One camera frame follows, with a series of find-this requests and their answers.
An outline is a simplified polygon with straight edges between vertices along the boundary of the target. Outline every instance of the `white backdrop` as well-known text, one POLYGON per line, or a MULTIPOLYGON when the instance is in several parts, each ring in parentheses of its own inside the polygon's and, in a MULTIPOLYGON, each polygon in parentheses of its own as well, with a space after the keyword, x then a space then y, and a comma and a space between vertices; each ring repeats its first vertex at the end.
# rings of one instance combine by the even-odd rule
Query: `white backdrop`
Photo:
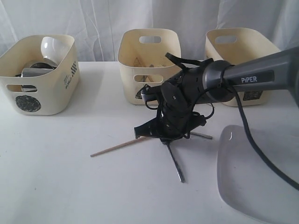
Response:
POLYGON ((168 28, 182 56, 204 58, 206 32, 258 30, 280 49, 299 46, 298 0, 0 0, 0 55, 34 34, 75 37, 80 61, 114 61, 124 32, 168 28))

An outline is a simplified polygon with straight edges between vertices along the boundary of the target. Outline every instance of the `white tabletop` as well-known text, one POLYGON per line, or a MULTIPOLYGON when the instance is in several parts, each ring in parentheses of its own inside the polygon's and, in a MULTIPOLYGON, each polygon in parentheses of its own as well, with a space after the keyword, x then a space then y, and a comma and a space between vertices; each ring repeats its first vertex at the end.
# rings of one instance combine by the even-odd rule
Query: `white tabletop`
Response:
MULTIPOLYGON (((90 157, 134 139, 133 128, 156 114, 125 100, 117 63, 79 67, 71 102, 54 116, 20 115, 0 91, 1 224, 258 223, 226 205, 217 189, 217 140, 225 126, 242 125, 237 108, 216 104, 215 115, 196 129, 214 140, 172 143, 182 184, 157 139, 90 157)), ((211 107, 196 110, 208 115, 211 107)), ((299 109, 286 91, 245 113, 252 128, 299 127, 299 109)))

